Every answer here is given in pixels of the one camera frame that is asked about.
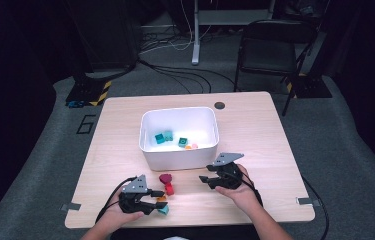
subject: white desk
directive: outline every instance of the white desk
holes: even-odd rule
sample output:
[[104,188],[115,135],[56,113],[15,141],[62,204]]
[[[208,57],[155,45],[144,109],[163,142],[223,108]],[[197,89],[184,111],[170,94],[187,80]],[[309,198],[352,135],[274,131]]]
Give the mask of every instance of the white desk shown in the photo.
[[[225,103],[223,110],[214,108]],[[265,92],[121,97],[106,100],[75,189],[68,228],[90,228],[115,187],[128,177],[145,174],[148,187],[164,190],[162,172],[150,170],[139,148],[140,123],[149,110],[205,106],[214,109],[220,134],[219,152],[244,153],[244,165],[259,190],[265,209],[278,222],[306,222],[315,217],[312,206],[299,205],[308,197],[271,96]],[[154,210],[125,227],[233,225],[250,219],[199,175],[207,169],[168,171],[175,194],[168,197],[167,216]]]
[[247,25],[253,21],[272,18],[275,0],[268,9],[259,10],[201,10],[198,0],[194,0],[194,48],[191,64],[199,64],[199,25]]

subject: wooden table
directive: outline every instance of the wooden table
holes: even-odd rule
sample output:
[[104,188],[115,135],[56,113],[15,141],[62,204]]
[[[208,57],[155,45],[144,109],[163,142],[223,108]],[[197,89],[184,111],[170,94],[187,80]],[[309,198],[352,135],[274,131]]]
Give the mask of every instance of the wooden table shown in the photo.
[[[216,102],[225,108],[218,110]],[[315,217],[313,207],[299,205],[308,197],[271,96],[265,92],[215,93],[106,100],[87,153],[69,210],[68,228],[90,228],[114,188],[128,177],[145,174],[148,187],[164,190],[163,172],[150,170],[139,147],[141,118],[154,109],[205,106],[214,109],[220,142],[217,153],[243,153],[236,160],[245,166],[259,190],[265,209],[278,222],[306,222]],[[199,175],[216,177],[207,169],[167,171],[173,176],[175,194],[169,196],[168,215],[154,210],[125,227],[175,227],[250,223],[228,199],[206,184]]]

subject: black chair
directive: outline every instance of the black chair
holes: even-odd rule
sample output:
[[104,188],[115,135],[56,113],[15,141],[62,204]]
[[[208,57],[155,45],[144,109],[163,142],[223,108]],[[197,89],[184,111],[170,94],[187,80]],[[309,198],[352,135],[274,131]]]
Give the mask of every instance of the black chair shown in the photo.
[[[240,42],[234,92],[237,91],[240,71],[282,76],[282,82],[292,83],[282,113],[285,116],[290,99],[295,95],[294,82],[316,36],[317,29],[301,21],[269,19],[248,24]],[[296,48],[302,45],[303,50],[297,57]]]

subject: white bin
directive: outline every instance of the white bin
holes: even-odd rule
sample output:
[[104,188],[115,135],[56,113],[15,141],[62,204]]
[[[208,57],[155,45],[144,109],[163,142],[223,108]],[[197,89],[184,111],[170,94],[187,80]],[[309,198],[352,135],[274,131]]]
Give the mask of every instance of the white bin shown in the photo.
[[[173,141],[158,144],[155,136],[172,133]],[[178,145],[187,138],[185,149]],[[208,107],[160,109],[146,112],[141,120],[140,149],[154,171],[203,168],[212,164],[219,142],[215,113]]]

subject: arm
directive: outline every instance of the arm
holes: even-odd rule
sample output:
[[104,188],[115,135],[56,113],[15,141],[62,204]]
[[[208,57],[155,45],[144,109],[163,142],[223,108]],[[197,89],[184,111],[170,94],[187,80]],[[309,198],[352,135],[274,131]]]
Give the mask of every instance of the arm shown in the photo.
[[[238,167],[247,175],[247,170],[240,164]],[[255,193],[246,184],[240,185],[235,190],[226,189],[220,186],[215,188],[220,194],[231,198],[236,206],[240,208],[252,220],[253,226],[261,240],[266,239],[292,239],[283,228],[268,214],[267,211],[259,204]]]
[[[120,188],[111,200],[112,203],[116,203],[119,200],[119,194],[122,188]],[[90,239],[106,239],[108,235],[118,230],[122,225],[135,221],[140,217],[144,216],[143,212],[135,213],[124,213],[119,207],[118,203],[109,207],[100,220],[81,238],[82,240]]]

